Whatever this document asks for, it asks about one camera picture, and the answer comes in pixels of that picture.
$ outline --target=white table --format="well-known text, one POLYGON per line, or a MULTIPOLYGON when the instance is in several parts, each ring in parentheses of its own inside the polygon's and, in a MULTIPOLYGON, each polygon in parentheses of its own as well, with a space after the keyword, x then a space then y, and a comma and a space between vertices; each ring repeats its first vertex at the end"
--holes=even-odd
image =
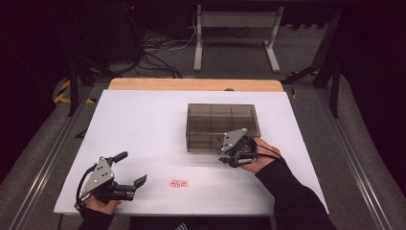
POLYGON ((119 184, 147 174, 146 184, 117 214, 131 216, 269 216, 274 199, 253 174, 187 153, 188 104, 254 104, 262 139, 278 147, 291 171, 326 205, 290 102, 284 92, 105 90, 55 212, 76 214, 75 194, 84 172, 101 156, 128 151, 112 170, 119 184), (172 188, 172 179, 189 181, 172 188))

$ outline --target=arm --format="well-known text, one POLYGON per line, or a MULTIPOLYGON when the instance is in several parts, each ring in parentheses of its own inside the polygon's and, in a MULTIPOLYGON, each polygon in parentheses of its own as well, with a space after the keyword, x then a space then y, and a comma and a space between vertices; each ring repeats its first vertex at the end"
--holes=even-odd
MULTIPOLYGON (((258 153, 278 157, 279 150, 255 139, 258 153)), ((319 197, 302 185, 280 160, 259 157, 254 163, 242 167, 253 172, 275 198, 275 219, 278 229, 336 229, 319 197)))
POLYGON ((83 223, 78 230, 107 230, 120 203, 119 200, 110 200, 104 204, 91 195, 86 200, 86 208, 80 211, 83 223))

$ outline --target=red sticker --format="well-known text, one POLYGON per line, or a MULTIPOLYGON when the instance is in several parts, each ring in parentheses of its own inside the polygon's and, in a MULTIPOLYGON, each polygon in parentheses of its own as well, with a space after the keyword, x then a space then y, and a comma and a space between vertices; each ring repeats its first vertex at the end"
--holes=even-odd
POLYGON ((182 188, 182 187, 187 187, 188 186, 188 180, 171 180, 169 185, 172 188, 182 188))

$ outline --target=metal frame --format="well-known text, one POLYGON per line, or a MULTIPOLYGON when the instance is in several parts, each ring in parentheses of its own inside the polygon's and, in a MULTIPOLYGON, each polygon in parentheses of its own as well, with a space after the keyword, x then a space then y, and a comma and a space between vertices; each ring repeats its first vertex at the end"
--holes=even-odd
POLYGON ((281 71, 278 64, 273 45, 282 19, 283 7, 277 11, 267 12, 240 12, 240 11, 202 11, 201 5, 197 6, 197 30, 196 30, 196 51, 194 54, 193 70, 199 72, 202 66, 203 56, 203 27, 251 27, 251 28, 272 28, 268 40, 263 41, 266 54, 268 55, 272 71, 281 71))

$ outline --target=metal stand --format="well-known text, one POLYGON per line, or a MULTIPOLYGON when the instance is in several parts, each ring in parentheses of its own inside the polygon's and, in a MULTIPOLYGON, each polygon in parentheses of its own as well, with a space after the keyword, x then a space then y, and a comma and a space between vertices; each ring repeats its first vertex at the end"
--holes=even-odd
POLYGON ((194 54, 193 70, 198 72, 201 70, 202 55, 203 55, 203 27, 251 27, 251 28, 270 28, 272 33, 268 40, 265 40, 264 46, 269 62, 272 66, 272 71, 280 72, 280 66, 275 56, 273 45, 278 32, 278 28, 282 19, 283 7, 278 8, 278 11, 268 12, 240 12, 240 11, 202 11, 201 5, 197 6, 197 43, 194 54))
POLYGON ((331 96, 330 96, 330 108, 332 113, 334 114, 335 118, 338 118, 337 113, 337 103, 338 103, 338 89, 340 83, 340 61, 338 57, 329 57, 332 60, 328 60, 328 51, 331 45, 331 41, 334 38, 335 30, 338 25, 338 21, 340 20, 342 9, 339 8, 331 18, 328 23, 328 27, 326 33, 322 39, 322 42, 317 50, 316 55, 310 65, 310 67, 305 68, 298 74, 294 76, 281 80, 282 84, 290 84, 293 83, 308 74, 312 73, 313 71, 320 69, 319 74, 317 75, 316 79, 313 82, 313 85, 316 88, 324 88, 328 81, 333 77, 332 82, 332 89, 331 89, 331 96))

